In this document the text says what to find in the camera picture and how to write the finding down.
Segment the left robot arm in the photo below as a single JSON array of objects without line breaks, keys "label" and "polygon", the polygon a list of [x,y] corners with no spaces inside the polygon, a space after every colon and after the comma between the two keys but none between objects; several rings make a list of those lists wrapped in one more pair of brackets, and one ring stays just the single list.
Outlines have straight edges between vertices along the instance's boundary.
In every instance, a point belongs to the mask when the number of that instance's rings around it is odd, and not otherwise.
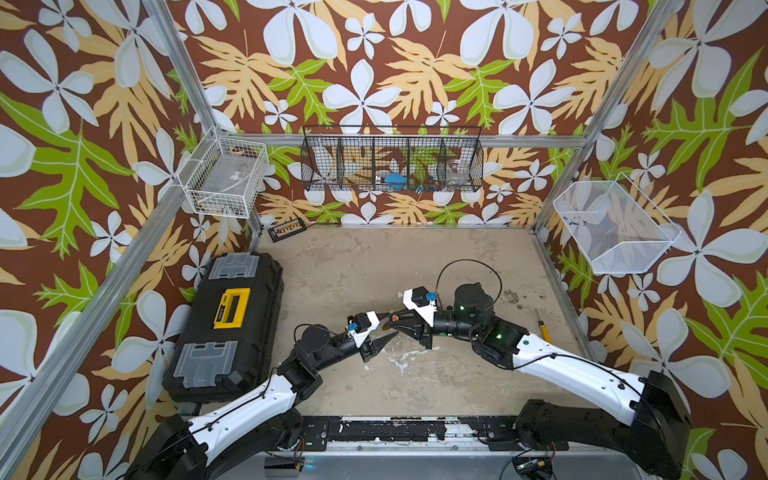
[{"label": "left robot arm", "polygon": [[296,406],[319,389],[320,371],[353,356],[367,362],[378,355],[398,335],[374,337],[380,324],[374,312],[349,317],[340,333],[308,324],[264,383],[206,414],[172,416],[122,477],[216,479],[252,455],[293,445],[303,423]]}]

